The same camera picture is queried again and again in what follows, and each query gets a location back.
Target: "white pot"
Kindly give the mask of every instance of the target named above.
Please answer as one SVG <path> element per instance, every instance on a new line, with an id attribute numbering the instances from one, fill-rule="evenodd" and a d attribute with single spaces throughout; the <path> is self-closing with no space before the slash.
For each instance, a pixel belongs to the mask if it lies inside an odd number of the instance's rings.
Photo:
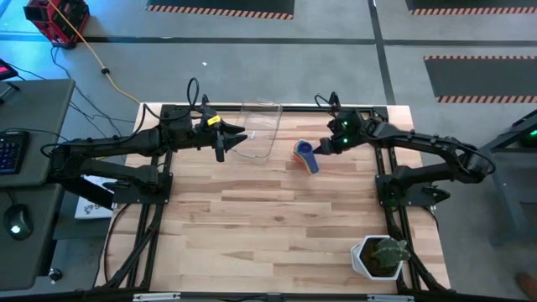
<path id="1" fill-rule="evenodd" d="M 401 273 L 401 268 L 403 267 L 403 261 L 399 262 L 399 265 L 397 266 L 397 269 L 394 271 L 394 275 L 390 277 L 374 277 L 372 276 L 368 269 L 366 268 L 366 265 L 362 262 L 360 259 L 360 254 L 362 253 L 364 243 L 368 239 L 384 239 L 389 238 L 388 235 L 367 235 L 363 238 L 363 241 L 355 245 L 351 248 L 351 257 L 352 257 L 352 269 L 354 269 L 356 272 L 360 273 L 363 276 L 368 277 L 368 279 L 373 281 L 395 281 L 397 280 L 397 277 Z"/>

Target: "potted plant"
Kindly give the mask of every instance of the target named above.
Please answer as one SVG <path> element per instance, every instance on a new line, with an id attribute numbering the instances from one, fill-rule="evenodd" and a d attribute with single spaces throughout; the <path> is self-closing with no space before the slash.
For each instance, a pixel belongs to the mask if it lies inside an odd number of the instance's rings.
<path id="1" fill-rule="evenodd" d="M 398 242 L 388 235 L 369 235 L 351 249 L 352 269 L 376 281 L 394 281 L 403 261 L 409 260 L 406 241 Z"/>

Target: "gray desk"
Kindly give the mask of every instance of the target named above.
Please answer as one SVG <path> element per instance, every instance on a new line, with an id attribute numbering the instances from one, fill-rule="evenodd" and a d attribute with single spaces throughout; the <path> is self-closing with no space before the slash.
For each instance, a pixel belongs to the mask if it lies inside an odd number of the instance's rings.
<path id="1" fill-rule="evenodd" d="M 18 81 L 16 85 L 21 92 L 5 96 L 5 103 L 0 105 L 0 130 L 35 128 L 59 133 L 75 82 Z M 42 185 L 49 161 L 39 148 L 56 142 L 55 135 L 31 133 L 21 174 L 0 176 L 0 186 L 12 187 L 17 202 L 28 206 L 34 222 L 34 233 L 20 242 L 13 240 L 3 226 L 0 228 L 0 290 L 32 287 L 46 259 L 63 190 L 60 185 Z M 8 195 L 0 188 L 0 219 L 10 205 Z"/>
<path id="2" fill-rule="evenodd" d="M 34 232 L 16 241 L 0 230 L 0 290 L 29 289 L 34 285 L 41 264 L 49 250 L 52 226 L 63 189 L 60 185 L 41 185 L 11 190 L 19 204 L 29 208 Z M 8 194 L 0 192 L 0 213 L 11 206 Z"/>
<path id="3" fill-rule="evenodd" d="M 7 128 L 32 128 L 60 133 L 69 101 L 75 89 L 72 80 L 17 81 L 21 91 L 11 91 L 0 105 L 0 131 Z M 0 89 L 6 83 L 0 82 Z M 47 143 L 56 143 L 54 134 L 30 133 L 29 145 L 20 173 L 0 176 L 1 187 L 42 185 L 49 161 L 39 151 Z"/>

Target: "succulent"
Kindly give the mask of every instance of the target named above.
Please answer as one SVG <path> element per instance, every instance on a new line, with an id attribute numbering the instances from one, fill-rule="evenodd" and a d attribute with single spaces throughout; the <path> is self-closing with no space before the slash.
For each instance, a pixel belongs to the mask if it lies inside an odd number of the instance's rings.
<path id="1" fill-rule="evenodd" d="M 398 242 L 393 238 L 386 238 L 377 243 L 372 257 L 377 259 L 380 268 L 395 267 L 400 261 L 410 259 L 410 253 L 405 248 L 405 240 Z"/>

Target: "yellow tag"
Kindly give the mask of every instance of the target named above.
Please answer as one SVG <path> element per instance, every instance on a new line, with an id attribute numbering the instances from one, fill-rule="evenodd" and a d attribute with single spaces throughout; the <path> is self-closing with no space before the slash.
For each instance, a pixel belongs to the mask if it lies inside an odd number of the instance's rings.
<path id="1" fill-rule="evenodd" d="M 211 117 L 211 118 L 209 118 L 209 120 L 207 121 L 207 125 L 211 126 L 212 124 L 217 123 L 217 122 L 220 122 L 221 120 L 222 120 L 222 119 L 220 118 L 220 116 Z"/>

